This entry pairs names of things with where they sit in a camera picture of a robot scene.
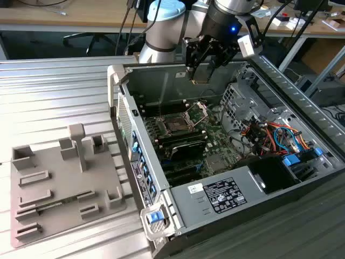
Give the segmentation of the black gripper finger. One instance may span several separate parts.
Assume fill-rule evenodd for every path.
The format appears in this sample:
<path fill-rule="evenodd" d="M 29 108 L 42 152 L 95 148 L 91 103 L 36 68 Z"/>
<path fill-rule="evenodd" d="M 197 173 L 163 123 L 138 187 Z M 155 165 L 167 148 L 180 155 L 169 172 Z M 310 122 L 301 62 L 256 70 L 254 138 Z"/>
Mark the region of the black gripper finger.
<path fill-rule="evenodd" d="M 194 78 L 198 66 L 205 60 L 208 51 L 209 36 L 183 38 L 183 61 L 190 79 Z"/>
<path fill-rule="evenodd" d="M 238 44 L 231 40 L 229 42 L 220 42 L 213 40 L 210 42 L 211 45 L 211 60 L 209 65 L 211 67 L 220 67 L 227 65 L 232 58 L 239 51 Z"/>

